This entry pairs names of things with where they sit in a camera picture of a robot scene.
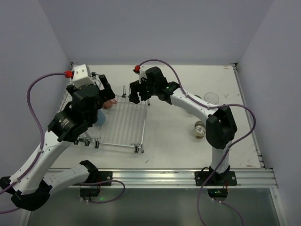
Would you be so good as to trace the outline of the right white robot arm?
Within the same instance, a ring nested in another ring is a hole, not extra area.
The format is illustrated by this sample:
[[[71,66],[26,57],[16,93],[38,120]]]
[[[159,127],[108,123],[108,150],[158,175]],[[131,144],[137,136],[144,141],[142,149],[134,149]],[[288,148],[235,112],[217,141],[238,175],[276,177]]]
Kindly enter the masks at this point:
[[[186,110],[205,124],[206,140],[212,147],[211,170],[223,174],[230,169],[229,148],[237,132],[237,126],[229,107],[205,104],[204,100],[183,91],[177,82],[168,82],[158,67],[133,69],[139,79],[130,83],[129,101],[135,104],[157,96],[159,100]]]

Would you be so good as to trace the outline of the clear glass cup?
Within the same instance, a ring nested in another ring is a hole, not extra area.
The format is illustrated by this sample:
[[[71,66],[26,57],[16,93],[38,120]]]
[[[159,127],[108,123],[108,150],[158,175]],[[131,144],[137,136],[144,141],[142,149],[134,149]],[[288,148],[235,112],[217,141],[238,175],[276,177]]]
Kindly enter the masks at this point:
[[[219,96],[213,92],[208,92],[204,95],[204,100],[211,104],[217,105],[219,103]]]

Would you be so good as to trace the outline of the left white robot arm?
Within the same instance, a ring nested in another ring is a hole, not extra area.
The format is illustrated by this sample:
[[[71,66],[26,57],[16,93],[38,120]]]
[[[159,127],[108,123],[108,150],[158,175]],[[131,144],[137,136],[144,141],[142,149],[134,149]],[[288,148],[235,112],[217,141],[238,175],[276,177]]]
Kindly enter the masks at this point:
[[[72,79],[66,88],[72,100],[54,116],[46,132],[39,129],[40,144],[25,164],[14,175],[0,179],[1,192],[12,195],[11,201],[17,210],[35,211],[51,195],[72,185],[102,184],[97,167],[88,160],[55,176],[45,176],[57,158],[97,122],[103,104],[115,98],[105,75],[98,76],[103,89],[99,89],[89,75],[84,76],[82,85],[76,83],[77,76],[71,72],[63,75]]]

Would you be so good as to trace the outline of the pink ceramic mug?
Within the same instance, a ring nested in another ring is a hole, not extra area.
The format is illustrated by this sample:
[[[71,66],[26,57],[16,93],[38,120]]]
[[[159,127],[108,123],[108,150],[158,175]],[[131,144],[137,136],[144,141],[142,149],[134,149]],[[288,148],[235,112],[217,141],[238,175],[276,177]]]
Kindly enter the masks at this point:
[[[102,108],[105,109],[105,110],[108,110],[108,109],[112,108],[116,103],[117,103],[116,99],[108,100],[108,101],[103,103]]]

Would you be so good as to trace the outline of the beige brown cup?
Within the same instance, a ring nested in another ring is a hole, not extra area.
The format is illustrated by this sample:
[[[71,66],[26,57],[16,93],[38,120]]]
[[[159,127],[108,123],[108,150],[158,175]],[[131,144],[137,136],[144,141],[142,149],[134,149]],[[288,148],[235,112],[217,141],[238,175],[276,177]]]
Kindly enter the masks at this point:
[[[202,139],[206,136],[206,125],[202,121],[197,121],[194,125],[193,136],[197,139]]]

